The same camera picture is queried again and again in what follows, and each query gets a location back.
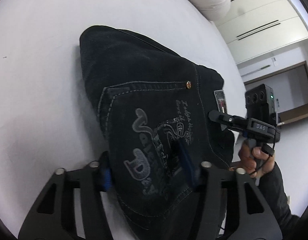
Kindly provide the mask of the right forearm black sleeve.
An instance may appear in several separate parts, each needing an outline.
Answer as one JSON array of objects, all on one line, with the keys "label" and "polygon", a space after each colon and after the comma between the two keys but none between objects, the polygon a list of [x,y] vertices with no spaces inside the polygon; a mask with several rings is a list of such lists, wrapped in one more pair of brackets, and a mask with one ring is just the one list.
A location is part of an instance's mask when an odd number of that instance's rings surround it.
[{"label": "right forearm black sleeve", "polygon": [[287,238],[293,232],[293,228],[300,218],[291,213],[281,171],[276,163],[274,163],[274,168],[271,172],[260,178],[258,188],[271,208],[283,238]]}]

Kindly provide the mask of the person's right hand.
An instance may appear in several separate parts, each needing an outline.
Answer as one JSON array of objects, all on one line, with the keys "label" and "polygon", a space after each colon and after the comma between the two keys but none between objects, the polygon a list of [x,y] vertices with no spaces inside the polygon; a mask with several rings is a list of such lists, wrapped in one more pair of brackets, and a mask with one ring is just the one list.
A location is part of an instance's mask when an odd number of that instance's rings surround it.
[{"label": "person's right hand", "polygon": [[[237,165],[238,168],[243,168],[249,176],[254,178],[261,178],[262,176],[270,173],[276,166],[275,155],[270,157],[266,153],[262,152],[260,147],[255,147],[252,150],[244,141],[238,152],[240,161]],[[263,160],[263,166],[257,171],[256,160]]]}]

